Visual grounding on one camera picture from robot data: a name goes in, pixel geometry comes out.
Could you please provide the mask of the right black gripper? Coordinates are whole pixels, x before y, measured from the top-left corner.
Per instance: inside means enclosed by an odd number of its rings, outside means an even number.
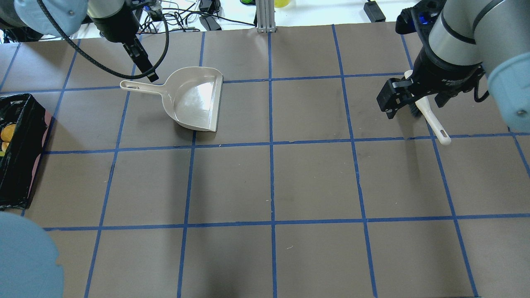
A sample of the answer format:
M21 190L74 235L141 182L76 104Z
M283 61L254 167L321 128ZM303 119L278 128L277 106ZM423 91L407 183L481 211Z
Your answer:
M412 104L413 96L435 94L435 103L441 109L460 92L477 88L484 75L482 66L453 65L422 48L413 65L411 79L388 79L376 100L383 113L396 113Z

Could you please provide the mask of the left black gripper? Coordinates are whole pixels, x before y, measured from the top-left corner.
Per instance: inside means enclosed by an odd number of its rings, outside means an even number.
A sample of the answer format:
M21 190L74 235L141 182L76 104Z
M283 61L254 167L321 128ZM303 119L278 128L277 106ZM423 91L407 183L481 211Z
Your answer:
M142 73L153 67L148 53L136 37L140 23L129 8L121 8L107 17L90 16L90 18L108 41L123 45Z

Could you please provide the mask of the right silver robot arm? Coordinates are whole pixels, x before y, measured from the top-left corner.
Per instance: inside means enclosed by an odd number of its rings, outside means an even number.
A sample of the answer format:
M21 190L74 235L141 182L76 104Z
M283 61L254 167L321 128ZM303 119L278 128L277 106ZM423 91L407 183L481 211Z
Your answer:
M529 132L528 0L421 0L401 11L395 31L417 33L422 48L412 74L377 95L388 119L425 96L442 108L473 91L476 102L494 98L509 128Z

